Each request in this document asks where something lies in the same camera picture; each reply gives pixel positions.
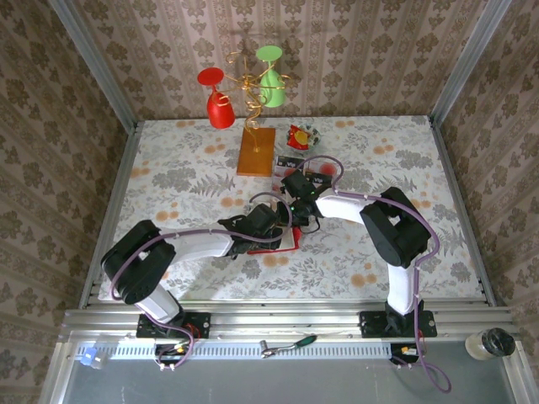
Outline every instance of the tabletop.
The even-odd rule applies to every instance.
[[[267,118],[260,124],[276,129],[276,156],[338,158],[345,167],[342,190],[400,188],[440,237],[440,252],[421,266],[421,295],[482,298],[426,116]],[[299,124],[321,134],[311,154],[286,145],[290,125]],[[208,120],[146,121],[115,241],[145,219],[186,228],[249,212],[249,198],[270,191],[271,178],[236,175],[242,129],[241,120],[225,130]],[[182,300],[383,300],[388,292],[387,265],[365,227],[337,219],[324,219],[320,231],[302,236],[296,251],[176,263],[162,285]],[[106,279],[100,299],[108,299],[108,287]]]

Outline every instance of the purple cable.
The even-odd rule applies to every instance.
[[[327,159],[333,160],[334,162],[336,162],[339,165],[340,170],[341,170],[340,174],[332,182],[332,188],[333,188],[335,194],[340,195],[340,196],[344,196],[346,198],[353,198],[353,199],[378,200],[378,201],[384,202],[386,204],[396,206],[399,209],[401,209],[401,210],[405,211],[406,213],[408,213],[409,215],[411,215],[417,221],[419,221],[419,223],[421,223],[427,229],[427,231],[430,233],[430,235],[432,236],[432,238],[433,238],[433,240],[435,242],[434,249],[431,252],[429,252],[428,254],[424,255],[423,257],[418,258],[416,260],[416,262],[415,262],[415,265],[414,265],[414,303],[413,303],[413,305],[414,305],[414,339],[415,339],[415,344],[416,344],[417,349],[418,349],[419,361],[421,363],[421,366],[424,369],[424,372],[427,374],[427,377],[429,378],[430,382],[439,391],[441,391],[442,393],[446,393],[446,394],[450,393],[451,389],[452,389],[452,385],[451,385],[451,381],[449,380],[449,377],[439,367],[437,367],[437,366],[435,366],[433,364],[429,364],[429,363],[425,362],[425,360],[423,358],[423,352],[421,350],[421,341],[419,339],[419,299],[418,299],[418,296],[419,296],[419,265],[421,265],[421,263],[423,261],[425,261],[426,259],[429,259],[429,258],[435,256],[438,253],[438,251],[440,251],[440,239],[436,235],[436,232],[434,231],[434,229],[423,218],[423,216],[420,215],[419,213],[417,213],[415,210],[412,210],[412,209],[408,208],[406,205],[395,202],[394,200],[382,198],[381,196],[366,195],[366,194],[355,194],[355,193],[352,193],[352,192],[340,192],[340,191],[338,191],[337,190],[337,183],[340,181],[340,179],[344,175],[344,166],[343,166],[343,163],[340,162],[335,157],[325,156],[325,155],[309,157],[309,158],[305,159],[302,163],[300,163],[297,168],[299,169],[306,162],[309,162],[309,161],[317,159],[317,158],[327,158]],[[436,380],[434,380],[434,378],[432,377],[432,375],[429,372],[429,369],[438,371],[442,375],[442,377],[447,382],[447,388],[446,389],[444,389],[442,386],[440,386],[436,382]]]
[[[279,241],[292,228],[292,211],[290,209],[290,206],[288,206],[288,204],[286,203],[283,197],[277,194],[272,194],[271,192],[260,192],[259,194],[256,194],[253,198],[251,198],[249,202],[253,202],[253,200],[255,200],[261,195],[273,196],[274,198],[277,198],[279,201],[281,201],[286,207],[286,212],[288,213],[288,223],[286,224],[286,229],[283,231],[283,233],[280,236],[272,237],[272,238],[258,238],[258,237],[246,236],[242,233],[237,233],[235,231],[220,230],[220,229],[192,229],[192,230],[187,229],[183,231],[176,231],[174,233],[161,234],[157,237],[154,237],[152,240],[149,240],[145,242],[144,244],[142,244],[142,246],[140,246],[134,253],[131,254],[129,258],[126,259],[126,261],[121,265],[120,269],[118,269],[118,272],[116,272],[115,276],[110,280],[109,293],[112,300],[116,300],[116,301],[121,300],[121,297],[118,297],[115,295],[115,289],[116,289],[116,284],[118,283],[118,280],[121,278],[121,275],[125,272],[127,267],[129,267],[129,265],[135,260],[135,258],[139,256],[140,253],[147,250],[151,245],[155,244],[156,242],[160,242],[161,240],[165,240],[167,238],[189,236],[189,235],[194,235],[194,234],[216,233],[216,234],[226,234],[228,236],[241,237],[244,240],[249,240],[251,242],[277,242]],[[184,357],[176,364],[176,367],[180,366],[191,355],[191,352],[193,350],[193,345],[195,345],[193,334],[182,327],[176,327],[169,324],[165,324],[163,322],[159,322],[155,318],[149,316],[147,313],[145,314],[146,314],[146,317],[148,317],[148,320],[150,320],[157,326],[168,328],[169,330],[180,331],[188,337],[189,347],[187,348],[187,352],[185,353]]]

